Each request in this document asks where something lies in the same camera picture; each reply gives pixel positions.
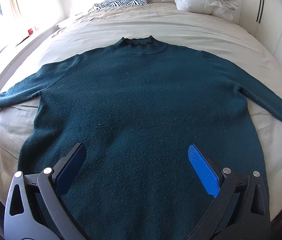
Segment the dark teal knit sweater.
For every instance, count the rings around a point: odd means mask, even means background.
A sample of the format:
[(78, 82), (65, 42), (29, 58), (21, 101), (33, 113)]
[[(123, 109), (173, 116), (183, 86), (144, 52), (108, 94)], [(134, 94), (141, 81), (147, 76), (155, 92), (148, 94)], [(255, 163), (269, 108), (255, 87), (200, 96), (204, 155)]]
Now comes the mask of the dark teal knit sweater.
[(85, 144), (63, 202), (92, 239), (184, 239), (212, 202), (189, 146), (265, 175), (248, 100), (282, 122), (282, 99), (236, 64), (153, 37), (46, 64), (1, 93), (0, 108), (36, 97), (18, 169), (40, 172)]

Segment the beige bed sheet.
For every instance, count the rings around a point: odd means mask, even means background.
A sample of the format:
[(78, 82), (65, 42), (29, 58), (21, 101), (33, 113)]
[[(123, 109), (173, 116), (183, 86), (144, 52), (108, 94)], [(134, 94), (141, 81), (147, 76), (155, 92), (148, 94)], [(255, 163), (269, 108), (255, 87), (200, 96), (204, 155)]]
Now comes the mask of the beige bed sheet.
[[(142, 8), (90, 12), (45, 39), (21, 64), (5, 85), (13, 86), (44, 64), (59, 62), (94, 48), (116, 43), (122, 37), (157, 40), (227, 59), (258, 79), (282, 99), (282, 68), (272, 54), (239, 25), (217, 17), (153, 3)], [(4, 204), (19, 151), (33, 131), (39, 100), (0, 110), (0, 203)], [(253, 102), (248, 103), (260, 139), (270, 194), (270, 216), (282, 211), (282, 122)]]

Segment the red object on windowsill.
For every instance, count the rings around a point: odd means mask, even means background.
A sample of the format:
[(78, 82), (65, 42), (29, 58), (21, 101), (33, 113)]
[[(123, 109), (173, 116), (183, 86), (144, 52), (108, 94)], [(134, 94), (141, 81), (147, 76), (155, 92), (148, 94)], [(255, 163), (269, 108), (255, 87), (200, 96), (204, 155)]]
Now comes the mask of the red object on windowsill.
[(29, 35), (32, 35), (33, 33), (34, 33), (33, 29), (30, 28), (30, 29), (28, 30), (28, 34), (29, 34)]

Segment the zebra print pillow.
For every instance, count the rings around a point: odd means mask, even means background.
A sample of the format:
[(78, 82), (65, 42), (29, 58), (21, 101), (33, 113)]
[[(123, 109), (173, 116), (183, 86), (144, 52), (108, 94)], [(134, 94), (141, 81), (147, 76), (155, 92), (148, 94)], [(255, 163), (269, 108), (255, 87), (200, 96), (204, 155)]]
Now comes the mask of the zebra print pillow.
[(114, 8), (148, 5), (148, 0), (105, 0), (101, 3), (95, 3), (97, 10)]

